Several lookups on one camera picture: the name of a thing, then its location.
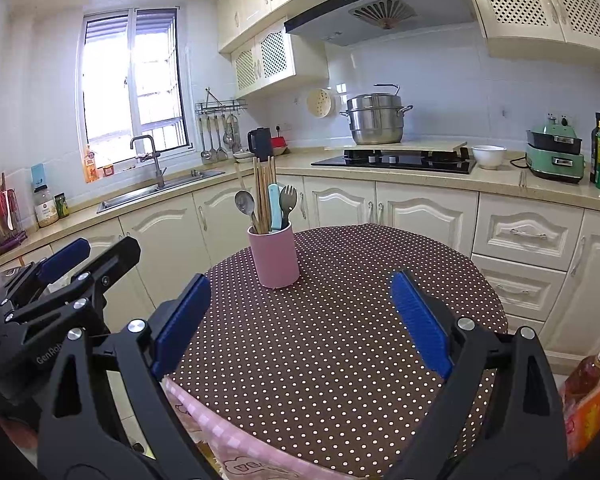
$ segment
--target green kitchen appliance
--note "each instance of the green kitchen appliance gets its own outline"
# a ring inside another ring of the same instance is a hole
[[[565,116],[549,115],[544,126],[526,133],[526,164],[540,178],[577,184],[584,177],[582,141]]]

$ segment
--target pink fabric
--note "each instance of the pink fabric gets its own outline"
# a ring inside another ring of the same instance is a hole
[[[295,283],[300,277],[300,267],[291,224],[268,235],[255,235],[252,230],[249,227],[247,232],[260,285],[283,288]]]
[[[305,462],[236,428],[174,381],[162,381],[178,418],[194,441],[206,442],[229,480],[355,480],[358,477]]]

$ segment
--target turquoise handle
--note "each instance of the turquoise handle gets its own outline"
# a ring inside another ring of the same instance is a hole
[[[280,231],[282,227],[282,209],[280,209],[280,188],[278,184],[269,184],[269,203],[271,206],[271,230]]]

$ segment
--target glass jar with white label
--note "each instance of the glass jar with white label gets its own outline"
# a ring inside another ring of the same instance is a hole
[[[36,209],[36,219],[40,227],[46,227],[58,221],[58,210],[54,194],[46,185],[37,187],[33,192],[33,203]]]

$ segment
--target pot lid handle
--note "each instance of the pot lid handle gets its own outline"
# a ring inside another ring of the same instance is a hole
[[[394,95],[398,95],[398,92],[400,91],[400,85],[393,85],[391,83],[378,83],[374,86],[392,86],[395,88],[395,94]]]

